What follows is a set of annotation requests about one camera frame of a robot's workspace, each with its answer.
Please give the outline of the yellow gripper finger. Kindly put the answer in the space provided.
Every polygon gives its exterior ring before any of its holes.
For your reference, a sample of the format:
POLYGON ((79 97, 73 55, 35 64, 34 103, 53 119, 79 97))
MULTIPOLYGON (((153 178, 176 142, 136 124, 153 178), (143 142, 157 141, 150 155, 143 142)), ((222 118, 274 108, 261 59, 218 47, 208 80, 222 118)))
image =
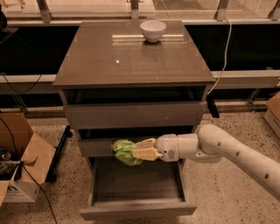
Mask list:
POLYGON ((138 149, 148 149, 148 148, 155 148, 156 147, 156 138, 149 138, 143 141, 137 142, 136 146, 138 149))
POLYGON ((159 153, 158 150, 153 147, 145 149, 134 149, 131 151, 131 154, 134 158, 148 161, 155 161, 157 158, 161 158, 163 156, 162 153, 159 153))

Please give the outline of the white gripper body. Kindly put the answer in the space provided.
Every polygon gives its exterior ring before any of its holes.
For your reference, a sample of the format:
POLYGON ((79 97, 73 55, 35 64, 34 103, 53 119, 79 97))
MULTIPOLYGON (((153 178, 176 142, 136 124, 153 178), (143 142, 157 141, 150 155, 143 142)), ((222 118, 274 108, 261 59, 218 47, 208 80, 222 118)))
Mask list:
POLYGON ((159 157, 165 162, 175 162, 179 160, 178 140, 175 134, 163 135, 157 139, 157 151, 159 157))

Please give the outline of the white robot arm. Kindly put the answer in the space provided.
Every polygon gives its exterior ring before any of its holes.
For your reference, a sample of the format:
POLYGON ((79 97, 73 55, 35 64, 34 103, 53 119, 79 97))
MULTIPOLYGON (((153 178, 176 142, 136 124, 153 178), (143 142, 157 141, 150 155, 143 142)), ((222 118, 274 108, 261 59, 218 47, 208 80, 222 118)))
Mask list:
POLYGON ((199 127, 196 133, 163 135, 136 143, 132 157, 165 162, 191 159, 199 163, 217 163, 226 158, 256 183, 280 200, 280 164, 239 142, 213 124, 199 127))

